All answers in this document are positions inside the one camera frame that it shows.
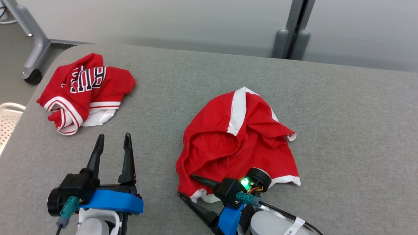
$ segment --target table surface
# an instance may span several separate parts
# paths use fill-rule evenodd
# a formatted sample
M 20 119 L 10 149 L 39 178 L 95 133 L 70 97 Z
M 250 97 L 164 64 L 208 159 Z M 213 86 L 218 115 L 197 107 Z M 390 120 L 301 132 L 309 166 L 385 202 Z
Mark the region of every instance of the table surface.
M 103 126 L 57 133 L 35 100 L 55 69 L 91 53 L 137 81 Z M 53 234 L 49 192 L 86 166 L 105 134 L 99 178 L 116 183 L 125 132 L 133 140 L 145 210 L 128 234 L 211 234 L 177 198 L 182 135 L 212 98 L 243 86 L 263 97 L 298 137 L 290 142 L 301 186 L 275 185 L 265 201 L 324 234 L 415 234 L 418 230 L 418 74 L 303 61 L 140 46 L 68 49 L 45 73 L 0 157 L 2 234 Z M 205 205 L 219 212 L 222 204 Z M 72 218 L 63 235 L 73 235 Z

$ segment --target cable connector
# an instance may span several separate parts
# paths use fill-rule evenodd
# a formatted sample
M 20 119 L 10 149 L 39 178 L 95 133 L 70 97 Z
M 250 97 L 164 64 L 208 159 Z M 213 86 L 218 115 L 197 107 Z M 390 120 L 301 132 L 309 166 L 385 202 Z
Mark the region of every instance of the cable connector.
M 261 197 L 255 197 L 251 194 L 243 193 L 243 192 L 238 192 L 237 195 L 235 196 L 235 199 L 244 204 L 250 204 L 256 207 L 260 207 L 261 206 L 260 202 L 263 201 Z
M 62 228 L 66 228 L 68 223 L 70 222 L 71 216 L 77 211 L 80 202 L 76 197 L 69 197 L 67 202 L 62 208 L 60 214 L 60 218 L 56 222 L 56 225 L 59 227 L 61 225 Z

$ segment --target green led light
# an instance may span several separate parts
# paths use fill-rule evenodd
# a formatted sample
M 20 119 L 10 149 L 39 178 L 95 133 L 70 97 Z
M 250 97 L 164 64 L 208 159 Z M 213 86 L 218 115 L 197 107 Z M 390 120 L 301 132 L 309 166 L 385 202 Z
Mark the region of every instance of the green led light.
M 241 184 L 244 186 L 246 190 L 250 188 L 250 181 L 247 178 L 243 178 L 241 180 Z

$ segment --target red garment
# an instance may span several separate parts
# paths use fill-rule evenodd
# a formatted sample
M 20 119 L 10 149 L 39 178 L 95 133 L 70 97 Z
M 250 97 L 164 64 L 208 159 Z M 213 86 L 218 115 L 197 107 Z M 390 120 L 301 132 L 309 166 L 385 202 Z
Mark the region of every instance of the red garment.
M 212 190 L 192 179 L 196 174 L 215 181 L 241 180 L 251 167 L 266 171 L 276 183 L 300 179 L 286 138 L 295 132 L 277 120 L 258 94 L 243 87 L 211 100 L 192 120 L 183 137 L 184 148 L 176 163 L 178 190 L 194 202 L 219 201 Z
M 36 102 L 53 112 L 48 119 L 59 133 L 73 135 L 81 125 L 107 122 L 134 85 L 128 70 L 103 66 L 103 57 L 92 53 L 58 67 Z

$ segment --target blue bracket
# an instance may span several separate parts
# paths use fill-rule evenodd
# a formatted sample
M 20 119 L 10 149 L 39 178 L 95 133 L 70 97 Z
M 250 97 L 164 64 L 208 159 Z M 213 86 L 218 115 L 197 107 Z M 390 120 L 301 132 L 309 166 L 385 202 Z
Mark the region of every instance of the blue bracket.
M 219 216 L 218 229 L 225 235 L 235 235 L 241 218 L 241 211 L 245 204 L 241 204 L 238 209 L 226 206 Z
M 144 211 L 144 201 L 129 193 L 96 190 L 90 203 L 80 205 L 79 207 L 142 214 Z

